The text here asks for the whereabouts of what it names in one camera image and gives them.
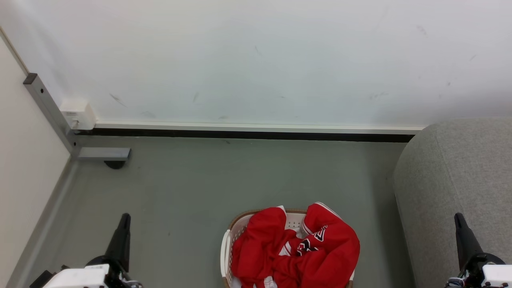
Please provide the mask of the red Bulls 23 garment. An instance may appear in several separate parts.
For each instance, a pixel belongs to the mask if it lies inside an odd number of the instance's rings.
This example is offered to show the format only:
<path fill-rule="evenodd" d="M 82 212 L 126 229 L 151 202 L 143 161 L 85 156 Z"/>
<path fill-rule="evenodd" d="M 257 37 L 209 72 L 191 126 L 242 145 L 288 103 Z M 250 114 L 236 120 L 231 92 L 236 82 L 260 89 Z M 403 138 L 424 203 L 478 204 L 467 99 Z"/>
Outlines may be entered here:
<path fill-rule="evenodd" d="M 272 263 L 278 288 L 346 288 L 360 256 L 360 241 L 351 226 L 321 202 L 309 205 L 300 229 Z"/>

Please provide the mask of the white wall box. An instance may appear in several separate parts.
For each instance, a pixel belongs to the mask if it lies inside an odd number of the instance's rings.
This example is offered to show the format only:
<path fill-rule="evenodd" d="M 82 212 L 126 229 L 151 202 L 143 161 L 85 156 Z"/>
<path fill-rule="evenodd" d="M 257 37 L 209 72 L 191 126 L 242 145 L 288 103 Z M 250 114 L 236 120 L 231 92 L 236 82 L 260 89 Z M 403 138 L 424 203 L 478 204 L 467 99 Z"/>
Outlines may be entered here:
<path fill-rule="evenodd" d="M 63 100 L 59 109 L 72 130 L 92 130 L 96 115 L 87 100 L 70 98 Z"/>

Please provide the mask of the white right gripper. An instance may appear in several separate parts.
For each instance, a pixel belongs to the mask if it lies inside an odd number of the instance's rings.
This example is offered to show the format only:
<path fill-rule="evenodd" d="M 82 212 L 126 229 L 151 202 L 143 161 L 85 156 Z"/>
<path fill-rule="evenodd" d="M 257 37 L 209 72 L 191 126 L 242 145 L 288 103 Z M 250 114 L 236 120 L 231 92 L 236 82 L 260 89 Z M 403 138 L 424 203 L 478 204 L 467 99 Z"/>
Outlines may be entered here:
<path fill-rule="evenodd" d="M 462 213 L 454 215 L 460 273 L 449 278 L 446 288 L 512 288 L 512 264 L 483 253 Z"/>

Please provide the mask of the grey metal frame leg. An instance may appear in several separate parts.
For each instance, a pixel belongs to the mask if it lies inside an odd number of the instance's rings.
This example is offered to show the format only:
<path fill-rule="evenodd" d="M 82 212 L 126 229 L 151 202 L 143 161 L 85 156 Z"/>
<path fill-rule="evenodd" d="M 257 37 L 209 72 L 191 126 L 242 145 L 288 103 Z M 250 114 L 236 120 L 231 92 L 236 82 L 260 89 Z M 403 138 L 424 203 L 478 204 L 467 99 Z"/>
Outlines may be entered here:
<path fill-rule="evenodd" d="M 37 73 L 29 72 L 23 85 L 36 102 L 46 120 L 56 132 L 59 139 L 68 150 L 72 159 L 104 161 L 128 161 L 132 150 L 127 147 L 91 147 L 82 146 L 78 136 L 66 122 L 57 104 L 44 86 Z"/>

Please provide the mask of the grey fabric sofa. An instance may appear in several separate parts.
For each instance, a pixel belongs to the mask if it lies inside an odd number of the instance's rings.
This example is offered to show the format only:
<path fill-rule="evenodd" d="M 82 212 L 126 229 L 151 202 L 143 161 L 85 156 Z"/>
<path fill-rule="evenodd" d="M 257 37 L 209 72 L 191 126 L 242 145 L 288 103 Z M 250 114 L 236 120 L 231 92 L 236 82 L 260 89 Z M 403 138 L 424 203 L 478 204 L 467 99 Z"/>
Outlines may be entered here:
<path fill-rule="evenodd" d="M 393 184 L 416 288 L 459 273 L 457 212 L 485 252 L 512 264 L 512 117 L 428 126 L 404 148 Z"/>

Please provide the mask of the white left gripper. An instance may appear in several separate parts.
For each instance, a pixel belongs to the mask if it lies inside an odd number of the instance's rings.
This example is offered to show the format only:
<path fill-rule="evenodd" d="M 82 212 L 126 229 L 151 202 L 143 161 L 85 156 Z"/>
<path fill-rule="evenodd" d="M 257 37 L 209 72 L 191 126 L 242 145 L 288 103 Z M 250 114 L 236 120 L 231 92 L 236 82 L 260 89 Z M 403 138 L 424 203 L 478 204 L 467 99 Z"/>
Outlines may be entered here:
<path fill-rule="evenodd" d="M 92 259 L 84 268 L 63 268 L 58 273 L 43 273 L 42 288 L 143 288 L 141 282 L 128 274 L 130 221 L 130 214 L 121 215 L 105 256 Z"/>

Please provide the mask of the white wall trunking strip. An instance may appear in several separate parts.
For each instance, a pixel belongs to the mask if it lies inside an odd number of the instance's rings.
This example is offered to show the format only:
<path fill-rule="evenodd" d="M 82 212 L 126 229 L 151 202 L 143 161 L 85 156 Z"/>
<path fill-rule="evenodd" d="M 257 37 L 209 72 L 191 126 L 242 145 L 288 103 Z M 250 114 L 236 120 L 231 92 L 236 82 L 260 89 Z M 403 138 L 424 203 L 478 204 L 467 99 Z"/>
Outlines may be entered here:
<path fill-rule="evenodd" d="M 294 125 L 294 124 L 233 124 L 186 122 L 116 122 L 98 120 L 97 129 L 147 129 L 190 130 L 225 132 L 278 132 L 278 133 L 328 133 L 328 134 L 384 134 L 416 135 L 422 126 L 343 126 L 343 125 Z"/>

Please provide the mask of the white laundry basket brown rim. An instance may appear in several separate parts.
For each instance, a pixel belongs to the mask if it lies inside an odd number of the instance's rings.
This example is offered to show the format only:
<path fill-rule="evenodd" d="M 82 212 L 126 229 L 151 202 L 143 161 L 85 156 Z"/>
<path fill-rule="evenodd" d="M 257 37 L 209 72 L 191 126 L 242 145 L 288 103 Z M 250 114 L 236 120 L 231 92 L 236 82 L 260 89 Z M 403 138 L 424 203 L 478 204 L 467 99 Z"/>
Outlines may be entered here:
<path fill-rule="evenodd" d="M 248 224 L 249 218 L 261 210 L 247 211 L 245 213 L 238 215 L 231 222 L 230 226 L 228 227 L 228 230 L 223 235 L 221 251 L 220 251 L 220 270 L 221 270 L 222 279 L 223 279 L 223 282 L 224 282 L 226 288 L 241 288 L 240 283 L 238 283 L 238 280 L 230 272 L 230 265 L 232 263 L 233 242 L 243 233 L 243 231 L 245 230 L 245 227 Z M 301 211 L 301 210 L 286 209 L 286 211 L 288 213 L 287 227 L 292 228 L 292 227 L 295 227 L 296 225 L 298 225 L 300 227 L 302 224 L 302 220 L 304 219 L 304 217 L 306 215 L 307 210 Z M 301 229 L 300 229 L 300 235 L 301 235 L 301 237 L 304 236 L 304 232 Z M 346 286 L 346 288 L 352 288 L 353 277 L 354 277 L 354 274 L 352 275 L 351 280 L 350 280 L 349 284 Z"/>

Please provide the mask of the black baseboard strip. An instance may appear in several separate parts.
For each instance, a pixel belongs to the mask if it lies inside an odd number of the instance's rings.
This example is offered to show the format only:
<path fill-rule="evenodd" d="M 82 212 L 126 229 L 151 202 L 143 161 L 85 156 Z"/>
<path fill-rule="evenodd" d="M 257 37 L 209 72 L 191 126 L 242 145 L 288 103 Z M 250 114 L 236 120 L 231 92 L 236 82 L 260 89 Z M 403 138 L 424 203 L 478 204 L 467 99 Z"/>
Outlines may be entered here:
<path fill-rule="evenodd" d="M 156 130 L 156 129 L 92 129 L 77 130 L 77 136 L 117 137 L 172 137 L 172 138 L 219 138 L 219 139 L 276 139 L 309 140 L 326 142 L 389 142 L 408 143 L 411 134 L 336 134 L 305 132 L 242 132 L 206 130 Z"/>

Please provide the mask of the plain red garment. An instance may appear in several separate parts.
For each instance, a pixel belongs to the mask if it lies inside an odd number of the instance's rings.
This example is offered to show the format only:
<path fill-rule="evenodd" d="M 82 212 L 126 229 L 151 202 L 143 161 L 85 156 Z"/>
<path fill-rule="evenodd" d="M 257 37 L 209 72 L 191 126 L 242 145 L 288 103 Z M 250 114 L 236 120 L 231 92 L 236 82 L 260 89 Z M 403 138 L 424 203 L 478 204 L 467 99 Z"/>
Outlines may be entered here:
<path fill-rule="evenodd" d="M 288 228 L 283 206 L 265 208 L 252 215 L 243 233 L 233 242 L 230 272 L 241 288 L 286 288 L 293 276 L 281 261 L 297 256 L 300 227 Z"/>

